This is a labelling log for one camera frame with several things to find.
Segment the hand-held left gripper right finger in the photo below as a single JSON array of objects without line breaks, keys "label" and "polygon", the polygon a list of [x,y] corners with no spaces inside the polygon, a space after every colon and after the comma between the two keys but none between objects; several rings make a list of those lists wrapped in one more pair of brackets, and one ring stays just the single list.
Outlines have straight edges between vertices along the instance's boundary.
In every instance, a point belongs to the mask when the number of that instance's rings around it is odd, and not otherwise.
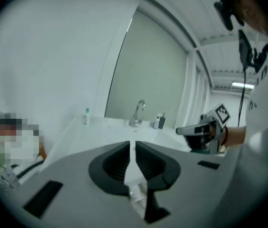
[{"label": "hand-held left gripper right finger", "polygon": [[136,142],[147,180],[147,224],[212,224],[229,182],[231,158]]}]

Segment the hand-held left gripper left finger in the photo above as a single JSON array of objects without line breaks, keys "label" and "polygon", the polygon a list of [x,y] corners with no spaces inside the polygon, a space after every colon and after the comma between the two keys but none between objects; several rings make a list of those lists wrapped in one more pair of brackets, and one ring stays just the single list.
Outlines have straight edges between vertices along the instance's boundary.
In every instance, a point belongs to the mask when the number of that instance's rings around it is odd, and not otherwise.
[{"label": "hand-held left gripper left finger", "polygon": [[14,195],[29,228],[144,228],[130,204],[124,173],[130,143],[63,157],[31,177]]}]

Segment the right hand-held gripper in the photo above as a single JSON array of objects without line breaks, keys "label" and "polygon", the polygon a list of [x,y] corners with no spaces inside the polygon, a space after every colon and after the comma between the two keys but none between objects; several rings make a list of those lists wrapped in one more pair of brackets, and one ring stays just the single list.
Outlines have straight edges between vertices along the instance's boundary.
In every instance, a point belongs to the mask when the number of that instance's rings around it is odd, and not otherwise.
[{"label": "right hand-held gripper", "polygon": [[[177,135],[186,136],[191,152],[215,155],[219,153],[219,142],[223,129],[230,120],[230,114],[223,104],[219,104],[200,116],[197,125],[176,128]],[[216,126],[216,136],[210,137],[210,125]]]}]

